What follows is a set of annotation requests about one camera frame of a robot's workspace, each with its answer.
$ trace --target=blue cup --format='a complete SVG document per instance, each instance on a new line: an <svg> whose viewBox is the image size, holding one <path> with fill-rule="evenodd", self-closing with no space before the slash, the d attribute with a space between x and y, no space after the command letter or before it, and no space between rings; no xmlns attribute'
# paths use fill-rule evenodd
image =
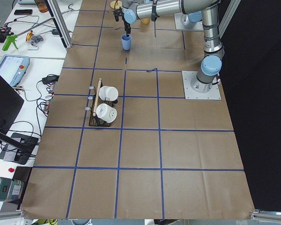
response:
<svg viewBox="0 0 281 225"><path fill-rule="evenodd" d="M131 35L129 35L129 36L127 36L126 34L122 35L122 46L123 46L124 50L126 50L126 51L130 50L131 40L132 40Z"/></svg>

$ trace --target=white cup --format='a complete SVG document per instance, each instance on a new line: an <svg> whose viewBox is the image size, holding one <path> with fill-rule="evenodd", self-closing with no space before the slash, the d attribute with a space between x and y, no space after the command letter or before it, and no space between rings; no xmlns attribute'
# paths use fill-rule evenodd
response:
<svg viewBox="0 0 281 225"><path fill-rule="evenodd" d="M99 97L103 101L115 101L118 98L118 89L110 86L103 86L100 88Z"/></svg>
<svg viewBox="0 0 281 225"><path fill-rule="evenodd" d="M117 110L115 108L110 107L109 105L102 103L100 105L98 105L97 109L96 109L96 114L97 117L99 117L100 119L111 123L113 122L116 117L117 117Z"/></svg>

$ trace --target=black wall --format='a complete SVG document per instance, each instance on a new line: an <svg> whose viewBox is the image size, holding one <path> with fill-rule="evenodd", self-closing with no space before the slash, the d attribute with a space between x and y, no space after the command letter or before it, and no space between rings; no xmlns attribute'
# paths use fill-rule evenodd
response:
<svg viewBox="0 0 281 225"><path fill-rule="evenodd" d="M222 42L221 79L255 208L281 211L281 0L241 1Z"/></svg>

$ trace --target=black electronic device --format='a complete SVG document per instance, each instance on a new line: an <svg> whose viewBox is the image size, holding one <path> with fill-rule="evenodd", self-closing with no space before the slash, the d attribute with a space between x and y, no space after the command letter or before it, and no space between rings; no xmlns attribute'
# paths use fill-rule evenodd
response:
<svg viewBox="0 0 281 225"><path fill-rule="evenodd" d="M17 150L14 160L15 163L25 164L34 149L34 146L38 142L38 138L13 133L12 137L6 135L7 131L12 126L24 100L10 87L10 85L0 76L0 144L5 142L6 144L13 146ZM0 158L4 158L5 153L8 151L2 151Z"/></svg>
<svg viewBox="0 0 281 225"><path fill-rule="evenodd" d="M17 9L14 12L14 15L31 15L32 9Z"/></svg>

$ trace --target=green box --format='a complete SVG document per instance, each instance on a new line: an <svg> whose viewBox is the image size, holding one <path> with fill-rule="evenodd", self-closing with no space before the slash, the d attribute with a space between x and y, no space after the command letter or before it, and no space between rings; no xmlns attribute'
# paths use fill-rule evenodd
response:
<svg viewBox="0 0 281 225"><path fill-rule="evenodd" d="M23 181L0 177L0 202L18 200L23 186Z"/></svg>

